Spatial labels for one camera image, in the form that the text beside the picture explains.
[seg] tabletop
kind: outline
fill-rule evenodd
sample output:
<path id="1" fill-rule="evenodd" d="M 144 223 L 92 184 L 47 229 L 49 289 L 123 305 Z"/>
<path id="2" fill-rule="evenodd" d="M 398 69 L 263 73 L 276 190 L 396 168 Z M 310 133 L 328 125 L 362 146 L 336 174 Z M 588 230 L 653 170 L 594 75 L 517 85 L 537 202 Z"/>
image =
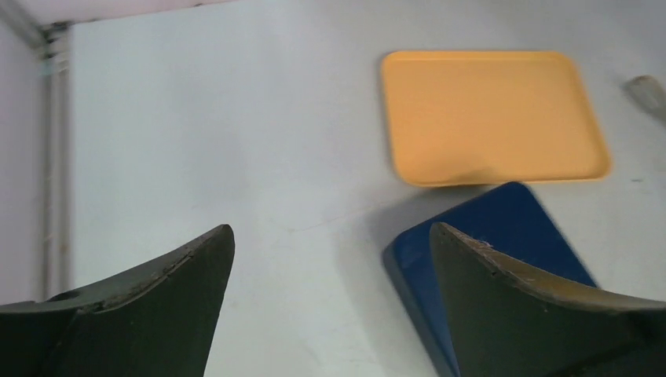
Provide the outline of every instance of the tabletop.
<path id="1" fill-rule="evenodd" d="M 664 9 L 240 0 L 77 24 L 73 283 L 228 223 L 236 260 L 207 375 L 434 375 L 380 253 L 484 189 L 397 178 L 379 63 L 399 49 L 552 49 L 578 64 L 614 167 L 533 189 L 602 287 L 666 299 L 666 129 L 621 89 L 666 78 Z"/>

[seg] orange rectangular object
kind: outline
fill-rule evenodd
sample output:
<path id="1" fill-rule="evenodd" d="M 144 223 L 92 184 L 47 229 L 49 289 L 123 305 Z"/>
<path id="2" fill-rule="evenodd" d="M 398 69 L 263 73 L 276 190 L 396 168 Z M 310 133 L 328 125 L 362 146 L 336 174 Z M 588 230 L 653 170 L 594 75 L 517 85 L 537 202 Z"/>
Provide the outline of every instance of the orange rectangular object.
<path id="1" fill-rule="evenodd" d="M 393 163 L 418 186 L 579 181 L 610 156 L 556 52 L 401 51 L 382 63 Z"/>

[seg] white wall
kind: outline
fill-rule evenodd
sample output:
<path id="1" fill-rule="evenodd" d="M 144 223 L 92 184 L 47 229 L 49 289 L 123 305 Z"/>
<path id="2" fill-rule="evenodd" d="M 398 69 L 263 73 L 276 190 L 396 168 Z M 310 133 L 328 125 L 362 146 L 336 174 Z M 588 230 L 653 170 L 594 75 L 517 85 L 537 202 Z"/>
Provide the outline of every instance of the white wall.
<path id="1" fill-rule="evenodd" d="M 103 20 L 223 1 L 225 0 L 20 0 L 25 8 L 44 24 L 63 20 Z"/>
<path id="2" fill-rule="evenodd" d="M 0 304 L 39 293 L 39 67 L 0 21 Z"/>

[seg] blue rectangular object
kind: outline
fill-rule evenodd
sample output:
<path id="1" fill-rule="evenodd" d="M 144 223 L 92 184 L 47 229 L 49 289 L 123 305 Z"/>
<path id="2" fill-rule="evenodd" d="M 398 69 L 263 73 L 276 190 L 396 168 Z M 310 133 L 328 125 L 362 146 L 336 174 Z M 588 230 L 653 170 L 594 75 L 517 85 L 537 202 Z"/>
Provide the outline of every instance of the blue rectangular object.
<path id="1" fill-rule="evenodd" d="M 430 255 L 430 227 L 437 222 L 549 273 L 596 287 L 529 188 L 517 182 L 402 232 L 384 252 L 384 264 L 440 375 L 460 372 Z"/>

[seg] yellow tray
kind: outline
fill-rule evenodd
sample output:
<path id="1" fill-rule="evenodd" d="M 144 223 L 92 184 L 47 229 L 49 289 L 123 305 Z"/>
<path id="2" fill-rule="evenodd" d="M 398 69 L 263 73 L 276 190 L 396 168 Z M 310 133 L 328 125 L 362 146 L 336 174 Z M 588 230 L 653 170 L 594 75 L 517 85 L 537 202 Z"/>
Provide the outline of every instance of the yellow tray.
<path id="1" fill-rule="evenodd" d="M 610 157 L 571 60 L 404 51 L 382 63 L 393 163 L 412 185 L 602 178 Z"/>

